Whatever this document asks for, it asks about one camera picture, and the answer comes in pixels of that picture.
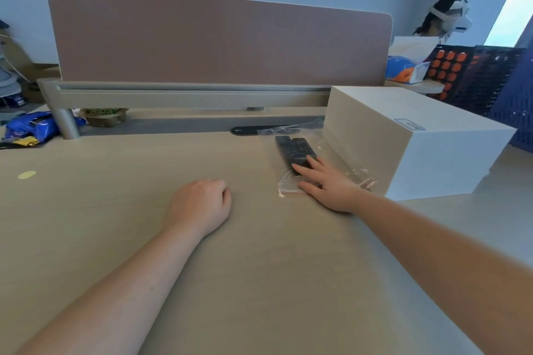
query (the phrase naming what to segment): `brown partition panel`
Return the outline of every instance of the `brown partition panel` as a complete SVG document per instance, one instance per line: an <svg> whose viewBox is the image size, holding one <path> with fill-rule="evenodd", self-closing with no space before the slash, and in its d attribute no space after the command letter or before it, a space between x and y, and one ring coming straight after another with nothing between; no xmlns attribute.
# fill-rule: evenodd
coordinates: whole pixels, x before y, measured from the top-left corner
<svg viewBox="0 0 533 355"><path fill-rule="evenodd" d="M249 0L49 0L63 81L381 85L388 14Z"/></svg>

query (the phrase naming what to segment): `right arm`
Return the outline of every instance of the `right arm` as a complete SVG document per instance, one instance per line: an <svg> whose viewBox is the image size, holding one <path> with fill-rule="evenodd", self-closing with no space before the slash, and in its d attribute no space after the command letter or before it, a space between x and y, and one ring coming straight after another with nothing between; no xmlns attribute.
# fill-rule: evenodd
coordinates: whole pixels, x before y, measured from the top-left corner
<svg viewBox="0 0 533 355"><path fill-rule="evenodd" d="M360 217L411 277L486 354L533 353L533 271L433 220L359 188L323 159L294 165L300 188Z"/></svg>

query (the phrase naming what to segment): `hand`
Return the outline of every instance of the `hand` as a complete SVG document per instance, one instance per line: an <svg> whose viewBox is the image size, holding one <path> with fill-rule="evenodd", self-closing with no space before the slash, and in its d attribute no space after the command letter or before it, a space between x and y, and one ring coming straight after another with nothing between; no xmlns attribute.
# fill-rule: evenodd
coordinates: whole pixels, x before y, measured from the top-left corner
<svg viewBox="0 0 533 355"><path fill-rule="evenodd" d="M228 218L230 208L230 189L224 181L193 181L174 193L165 228L181 226L202 239Z"/></svg>
<svg viewBox="0 0 533 355"><path fill-rule="evenodd" d="M355 194L364 194L365 191L323 158L317 157L317 160L307 156L312 169L297 164L293 164L293 168L301 175L322 184L322 188L304 181L298 183L298 186L325 207L334 211L354 212Z"/></svg>

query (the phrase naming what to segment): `desk surface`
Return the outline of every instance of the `desk surface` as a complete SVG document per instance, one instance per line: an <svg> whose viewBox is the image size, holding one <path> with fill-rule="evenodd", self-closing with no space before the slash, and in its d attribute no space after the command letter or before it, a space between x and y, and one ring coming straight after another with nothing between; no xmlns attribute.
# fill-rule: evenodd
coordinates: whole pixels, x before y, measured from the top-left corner
<svg viewBox="0 0 533 355"><path fill-rule="evenodd" d="M172 192L198 178L227 180L232 213L141 354L480 353L361 221L280 198L256 136L85 136L1 155L2 354L153 236ZM533 264L532 176L533 155L508 147L476 193L406 204Z"/></svg>

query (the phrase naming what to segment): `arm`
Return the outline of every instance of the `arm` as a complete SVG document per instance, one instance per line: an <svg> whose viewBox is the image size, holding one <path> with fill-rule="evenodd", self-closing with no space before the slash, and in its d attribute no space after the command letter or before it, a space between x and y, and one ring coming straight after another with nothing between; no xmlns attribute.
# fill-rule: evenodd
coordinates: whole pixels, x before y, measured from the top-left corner
<svg viewBox="0 0 533 355"><path fill-rule="evenodd" d="M30 339L17 355L137 354L183 265L228 217L223 181L195 181L174 195L164 230Z"/></svg>
<svg viewBox="0 0 533 355"><path fill-rule="evenodd" d="M322 185L300 188L359 216L428 296L486 354L533 351L533 271L384 197L362 190L323 159L294 168Z"/></svg>

